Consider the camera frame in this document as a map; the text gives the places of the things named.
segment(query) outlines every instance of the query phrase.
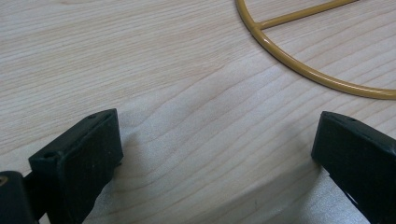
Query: gold wire frame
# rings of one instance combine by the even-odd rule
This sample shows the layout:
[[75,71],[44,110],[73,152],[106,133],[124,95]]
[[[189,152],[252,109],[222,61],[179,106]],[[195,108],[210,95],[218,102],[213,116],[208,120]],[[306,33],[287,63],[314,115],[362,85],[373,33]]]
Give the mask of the gold wire frame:
[[276,45],[270,38],[262,31],[264,29],[274,27],[289,21],[299,20],[304,17],[312,16],[314,14],[340,7],[352,2],[359,0],[334,0],[329,3],[321,4],[315,7],[306,8],[300,11],[292,12],[287,15],[276,17],[267,21],[255,22],[247,9],[245,0],[236,0],[236,7],[238,8],[239,14],[242,21],[249,29],[254,38],[275,58],[280,60],[287,67],[293,71],[307,77],[317,83],[327,86],[329,88],[343,91],[349,94],[358,95],[362,97],[382,99],[382,100],[396,100],[396,90],[387,90],[379,88],[365,87],[356,85],[350,82],[346,82],[335,77],[325,75],[318,70],[311,68],[310,66],[299,62],[295,58],[291,57],[288,53],[282,50]]

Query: screw hole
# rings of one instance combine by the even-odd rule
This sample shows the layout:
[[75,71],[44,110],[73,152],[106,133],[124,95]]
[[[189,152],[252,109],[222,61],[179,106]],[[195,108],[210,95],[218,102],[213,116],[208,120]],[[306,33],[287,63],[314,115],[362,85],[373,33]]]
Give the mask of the screw hole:
[[8,181],[8,178],[4,175],[0,176],[0,187],[5,185]]
[[59,158],[59,155],[56,154],[55,152],[47,152],[46,154],[44,154],[44,159],[57,159]]

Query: black plastic piece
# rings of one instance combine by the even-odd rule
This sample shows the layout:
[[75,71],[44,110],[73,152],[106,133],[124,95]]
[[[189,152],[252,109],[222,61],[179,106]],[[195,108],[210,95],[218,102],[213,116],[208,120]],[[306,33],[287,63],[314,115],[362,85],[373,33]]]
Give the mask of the black plastic piece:
[[371,223],[396,223],[396,140],[358,120],[323,112],[312,158]]
[[[30,224],[15,217],[45,213],[51,223],[82,223],[122,157],[117,110],[88,116],[30,157],[32,173],[23,181],[13,172],[15,188],[0,186],[0,223]],[[18,196],[7,198],[11,210],[2,198],[9,193]]]
[[37,223],[24,186],[23,176],[18,172],[0,172],[0,223]]

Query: wood grain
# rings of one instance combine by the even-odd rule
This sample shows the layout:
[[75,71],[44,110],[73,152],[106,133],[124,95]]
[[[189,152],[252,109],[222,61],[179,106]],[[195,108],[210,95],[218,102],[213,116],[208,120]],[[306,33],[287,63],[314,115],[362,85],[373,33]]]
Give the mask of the wood grain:
[[[247,6],[261,20],[323,2]],[[367,223],[309,153],[321,111],[396,137],[395,103],[291,72],[234,1],[0,4],[1,170],[28,174],[74,123],[119,111],[125,158],[85,223]],[[395,9],[359,1],[266,33],[329,75],[396,89]]]

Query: yellow metal ring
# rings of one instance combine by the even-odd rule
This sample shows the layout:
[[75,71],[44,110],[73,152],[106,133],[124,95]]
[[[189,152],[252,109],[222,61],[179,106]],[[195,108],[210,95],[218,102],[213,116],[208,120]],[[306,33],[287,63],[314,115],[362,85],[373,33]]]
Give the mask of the yellow metal ring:
[[317,83],[327,86],[329,88],[343,91],[349,94],[358,95],[362,97],[382,99],[382,100],[396,100],[396,90],[387,90],[379,88],[371,88],[349,83],[334,77],[327,76],[316,69],[309,67],[308,65],[299,62],[298,60],[291,57],[288,53],[283,51],[273,41],[264,34],[262,30],[270,27],[277,26],[289,21],[295,21],[303,17],[311,16],[325,10],[329,10],[335,7],[340,7],[358,0],[335,0],[329,3],[325,3],[316,7],[310,7],[300,11],[296,11],[284,16],[276,17],[271,20],[255,22],[250,14],[248,13],[247,6],[244,0],[236,0],[236,7],[238,8],[239,14],[242,21],[249,29],[251,34],[256,40],[275,58],[280,60],[287,67],[293,71],[307,77]]

